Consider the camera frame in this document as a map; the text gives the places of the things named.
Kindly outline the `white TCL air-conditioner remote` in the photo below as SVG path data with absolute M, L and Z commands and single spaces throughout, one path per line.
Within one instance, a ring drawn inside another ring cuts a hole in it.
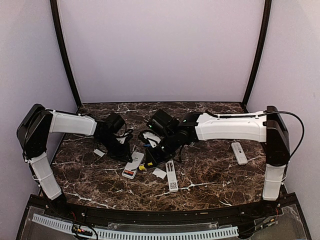
M 141 152 L 134 151 L 132 153 L 131 157 L 132 157 L 132 162 L 128 162 L 122 172 L 122 176 L 125 178 L 128 178 L 130 180 L 135 178 L 135 176 L 138 172 L 138 168 L 139 168 L 141 162 L 145 158 L 145 154 L 141 153 Z M 135 172 L 135 174 L 133 176 L 126 175 L 126 174 L 124 174 L 125 170 Z

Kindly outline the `yellow handled screwdriver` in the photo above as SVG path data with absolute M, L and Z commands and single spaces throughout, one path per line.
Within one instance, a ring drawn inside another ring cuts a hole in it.
M 148 163 L 145 163 L 145 164 L 141 164 L 141 165 L 138 167 L 138 169 L 139 169 L 140 171 L 145 171 L 145 170 L 150 169 L 150 168 L 153 168 L 153 167 L 154 167 L 153 163 L 152 163 L 152 162 L 148 162 Z

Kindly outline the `white square battery cover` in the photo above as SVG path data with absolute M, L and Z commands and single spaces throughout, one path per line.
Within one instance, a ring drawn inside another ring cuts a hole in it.
M 153 175 L 155 175 L 157 178 L 164 179 L 167 176 L 167 172 L 164 170 L 161 170 L 159 168 L 155 168 L 152 172 Z

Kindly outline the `slim white remote control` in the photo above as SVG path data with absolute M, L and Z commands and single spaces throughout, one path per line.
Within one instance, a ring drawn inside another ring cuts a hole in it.
M 179 187 L 178 187 L 178 181 L 177 181 L 174 162 L 172 160 L 168 161 L 165 164 L 165 168 L 166 168 L 169 192 L 175 193 L 179 190 Z

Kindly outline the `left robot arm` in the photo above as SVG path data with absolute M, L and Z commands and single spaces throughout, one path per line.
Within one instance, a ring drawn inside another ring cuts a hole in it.
M 60 218 L 67 218 L 70 206 L 62 199 L 63 191 L 58 185 L 47 156 L 49 134 L 66 133 L 94 137 L 107 150 L 107 155 L 118 161 L 133 161 L 130 139 L 132 130 L 127 129 L 122 135 L 118 131 L 125 126 L 125 120 L 112 112 L 106 120 L 99 120 L 89 115 L 79 115 L 48 109 L 41 104 L 34 104 L 16 131 L 22 148 L 24 161 L 35 175 L 43 194 L 51 201 L 51 210 Z

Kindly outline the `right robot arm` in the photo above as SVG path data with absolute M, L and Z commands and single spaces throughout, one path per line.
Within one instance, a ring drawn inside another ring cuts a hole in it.
M 281 117 L 285 111 L 268 106 L 265 111 L 240 114 L 187 113 L 181 121 L 159 109 L 147 127 L 162 139 L 145 150 L 145 163 L 139 170 L 155 168 L 171 160 L 176 151 L 191 143 L 208 140 L 250 140 L 264 143 L 265 175 L 262 201 L 255 213 L 266 217 L 275 208 L 284 174 L 294 152 L 290 151 L 289 131 Z

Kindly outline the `battery in TCL remote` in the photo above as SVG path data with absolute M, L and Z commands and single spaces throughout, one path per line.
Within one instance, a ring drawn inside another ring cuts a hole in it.
M 135 172 L 129 171 L 129 170 L 125 170 L 124 174 L 132 177 L 135 174 Z

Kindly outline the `white remote at right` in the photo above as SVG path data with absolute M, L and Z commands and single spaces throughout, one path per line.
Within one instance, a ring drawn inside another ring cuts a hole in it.
M 231 143 L 231 148 L 233 150 L 235 159 L 239 165 L 246 165 L 248 163 L 248 159 L 243 151 L 243 148 L 239 142 Z

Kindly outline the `black front rail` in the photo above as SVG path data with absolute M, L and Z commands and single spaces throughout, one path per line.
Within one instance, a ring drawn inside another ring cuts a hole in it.
M 183 225 L 218 223 L 222 225 L 246 225 L 254 220 L 279 216 L 283 213 L 278 204 L 261 201 L 238 206 L 188 211 L 133 211 L 115 210 L 67 203 L 77 221 L 106 226 L 110 223 L 137 225 Z

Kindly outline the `left black frame post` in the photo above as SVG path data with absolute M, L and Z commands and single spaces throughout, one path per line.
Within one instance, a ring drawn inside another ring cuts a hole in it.
M 62 25 L 61 25 L 61 19 L 59 14 L 59 7 L 58 7 L 58 1 L 57 0 L 50 0 L 50 8 L 51 8 L 51 15 L 55 30 L 55 35 L 60 51 L 60 56 L 62 59 L 64 71 L 67 77 L 68 85 L 70 87 L 74 102 L 77 106 L 77 108 L 82 106 L 82 101 L 80 98 L 80 94 L 78 92 L 76 81 L 73 75 L 73 71 L 71 68 L 69 56 L 67 53 L 66 43 L 63 35 Z

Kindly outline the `black frame post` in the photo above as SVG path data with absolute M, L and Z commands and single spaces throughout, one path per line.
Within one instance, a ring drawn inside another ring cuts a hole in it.
M 51 8 L 51 15 L 55 30 L 55 35 L 60 51 L 60 56 L 62 59 L 64 71 L 67 77 L 68 85 L 70 87 L 74 102 L 77 106 L 77 108 L 82 106 L 82 101 L 80 98 L 80 94 L 78 92 L 76 81 L 73 75 L 73 71 L 71 68 L 69 56 L 67 53 L 66 43 L 63 35 L 62 25 L 61 25 L 61 19 L 59 14 L 59 7 L 58 7 L 58 1 L 57 0 L 50 0 L 50 8 Z
M 244 96 L 241 102 L 241 105 L 243 106 L 244 109 L 246 109 L 248 106 L 248 103 L 254 88 L 255 80 L 258 74 L 261 58 L 263 55 L 265 40 L 267 36 L 268 26 L 269 26 L 271 8 L 272 8 L 272 0 L 265 0 L 256 51 L 255 51 L 250 75 L 248 78 L 248 82 L 246 85 L 246 89 L 244 92 Z

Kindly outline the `right black frame post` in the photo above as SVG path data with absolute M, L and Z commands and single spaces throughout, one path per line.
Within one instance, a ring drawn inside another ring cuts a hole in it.
M 246 89 L 244 92 L 244 96 L 241 102 L 241 105 L 243 106 L 244 109 L 246 109 L 248 106 L 248 103 L 254 88 L 255 80 L 258 74 L 261 58 L 263 55 L 265 40 L 267 36 L 268 26 L 269 26 L 271 8 L 272 8 L 272 0 L 265 0 L 256 51 L 255 51 L 250 75 L 248 78 L 248 82 L 246 85 Z

